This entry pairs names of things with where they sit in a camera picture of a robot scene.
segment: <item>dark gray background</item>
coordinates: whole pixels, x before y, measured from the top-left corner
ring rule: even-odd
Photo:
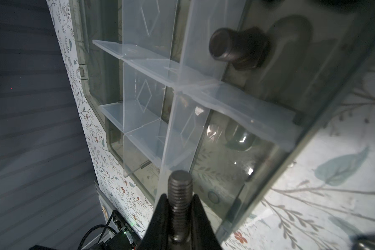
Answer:
[[[46,1],[0,0],[0,249],[76,249],[94,180]]]

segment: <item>threaded bolt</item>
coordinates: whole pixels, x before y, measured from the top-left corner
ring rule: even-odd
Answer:
[[[183,242],[190,232],[190,202],[193,196],[193,180],[189,172],[174,171],[168,178],[168,202],[171,207],[170,236]]]

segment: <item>flower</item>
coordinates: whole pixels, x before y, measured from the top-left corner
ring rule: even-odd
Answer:
[[[247,243],[247,239],[242,237],[241,232],[234,232],[235,238],[240,241],[240,243]]]

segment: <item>white floral surface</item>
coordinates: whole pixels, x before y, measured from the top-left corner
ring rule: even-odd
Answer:
[[[143,236],[152,205],[109,152],[83,96],[68,0],[47,0],[101,190]],[[350,249],[375,233],[375,67],[224,249]]]

